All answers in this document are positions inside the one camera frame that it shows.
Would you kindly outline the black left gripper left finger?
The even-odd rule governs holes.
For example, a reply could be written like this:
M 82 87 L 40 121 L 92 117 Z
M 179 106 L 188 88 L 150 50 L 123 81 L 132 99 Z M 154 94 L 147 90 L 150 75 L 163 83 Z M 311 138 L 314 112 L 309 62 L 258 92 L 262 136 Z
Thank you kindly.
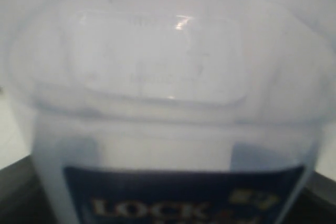
M 1 169 L 1 223 L 52 223 L 52 216 L 29 156 Z

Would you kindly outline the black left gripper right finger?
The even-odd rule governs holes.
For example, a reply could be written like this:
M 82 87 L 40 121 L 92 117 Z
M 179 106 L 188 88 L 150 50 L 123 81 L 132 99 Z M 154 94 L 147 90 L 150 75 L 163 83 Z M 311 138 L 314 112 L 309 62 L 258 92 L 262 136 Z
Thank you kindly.
M 288 213 L 288 222 L 335 224 L 335 181 L 315 172 Z

